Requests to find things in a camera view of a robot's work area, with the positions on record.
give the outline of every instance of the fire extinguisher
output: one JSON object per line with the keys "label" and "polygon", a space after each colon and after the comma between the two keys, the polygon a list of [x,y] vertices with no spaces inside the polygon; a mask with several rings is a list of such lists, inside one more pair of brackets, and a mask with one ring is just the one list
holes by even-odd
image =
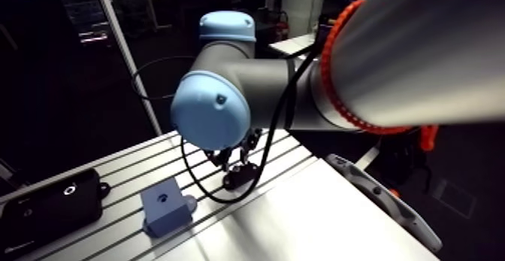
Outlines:
{"label": "fire extinguisher", "polygon": [[279,14],[279,21],[275,26],[276,41],[286,40],[289,34],[289,18],[285,11]]}

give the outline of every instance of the light blue joint cap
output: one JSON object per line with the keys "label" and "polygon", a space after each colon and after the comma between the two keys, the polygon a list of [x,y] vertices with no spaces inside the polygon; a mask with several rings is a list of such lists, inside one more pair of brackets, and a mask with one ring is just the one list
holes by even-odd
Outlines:
{"label": "light blue joint cap", "polygon": [[214,11],[200,19],[200,39],[256,42],[254,19],[240,11]]}
{"label": "light blue joint cap", "polygon": [[251,124],[249,105],[240,90],[211,71],[191,71],[183,77],[171,116],[175,129],[205,150],[237,145]]}

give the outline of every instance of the cable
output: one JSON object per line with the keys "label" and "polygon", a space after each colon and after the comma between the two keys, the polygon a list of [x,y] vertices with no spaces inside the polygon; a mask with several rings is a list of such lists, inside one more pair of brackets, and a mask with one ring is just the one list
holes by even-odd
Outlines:
{"label": "cable", "polygon": [[137,96],[140,97],[141,99],[147,100],[147,101],[167,100],[167,99],[174,97],[174,94],[165,94],[163,96],[155,96],[155,97],[149,97],[149,96],[143,95],[143,94],[141,94],[140,91],[138,91],[138,87],[135,82],[137,77],[140,76],[141,71],[144,70],[145,68],[147,68],[151,65],[154,65],[158,62],[170,61],[170,60],[174,60],[174,59],[191,59],[191,60],[193,60],[193,59],[195,59],[195,57],[194,56],[167,56],[164,58],[155,59],[154,61],[148,62],[145,65],[142,65],[141,68],[139,68],[136,72],[134,72],[132,74],[132,78],[130,80],[130,83],[132,85],[132,88],[133,88],[133,91],[135,92],[135,94],[137,94]]}
{"label": "cable", "polygon": [[208,197],[210,200],[213,200],[218,203],[234,204],[234,203],[244,200],[256,188],[256,186],[258,185],[259,179],[262,176],[263,168],[265,167],[265,165],[267,163],[268,153],[270,152],[270,146],[272,145],[272,141],[274,139],[275,129],[277,127],[277,123],[279,122],[280,112],[283,109],[284,103],[286,102],[291,90],[295,88],[295,85],[297,84],[301,75],[308,68],[308,66],[310,65],[312,60],[320,53],[321,48],[322,48],[321,44],[317,44],[316,46],[313,47],[314,50],[312,50],[309,53],[307,58],[298,67],[298,70],[295,72],[293,77],[289,80],[288,85],[286,85],[286,88],[284,89],[283,94],[281,94],[279,101],[277,102],[277,106],[275,107],[275,110],[274,110],[274,115],[272,116],[272,121],[270,123],[270,128],[268,130],[267,141],[265,143],[265,149],[263,150],[262,162],[259,165],[258,171],[256,172],[256,176],[254,177],[252,183],[249,185],[249,188],[247,188],[247,190],[245,192],[243,192],[237,198],[221,199],[219,197],[215,197],[213,194],[209,193],[201,185],[200,180],[197,179],[197,177],[195,176],[195,174],[191,170],[191,167],[188,164],[188,159],[186,158],[186,151],[184,150],[184,138],[182,136],[180,137],[180,150],[181,150],[181,153],[183,154],[183,161],[184,161],[184,164],[186,165],[186,169],[188,170],[191,178],[195,181],[195,184],[197,185],[197,187],[204,193],[204,195],[206,197]]}

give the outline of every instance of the black case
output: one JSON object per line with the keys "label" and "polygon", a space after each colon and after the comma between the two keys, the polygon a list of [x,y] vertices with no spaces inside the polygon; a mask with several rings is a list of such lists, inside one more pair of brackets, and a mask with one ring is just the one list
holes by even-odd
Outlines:
{"label": "black case", "polygon": [[100,218],[103,191],[94,169],[9,201],[0,259],[15,259]]}

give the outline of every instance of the gray plastic block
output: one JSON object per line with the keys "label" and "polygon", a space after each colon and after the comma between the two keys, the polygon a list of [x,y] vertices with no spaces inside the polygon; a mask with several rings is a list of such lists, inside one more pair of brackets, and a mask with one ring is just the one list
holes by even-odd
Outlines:
{"label": "gray plastic block", "polygon": [[141,193],[144,206],[144,231],[159,238],[192,222],[197,201],[183,196],[174,178],[156,184]]}

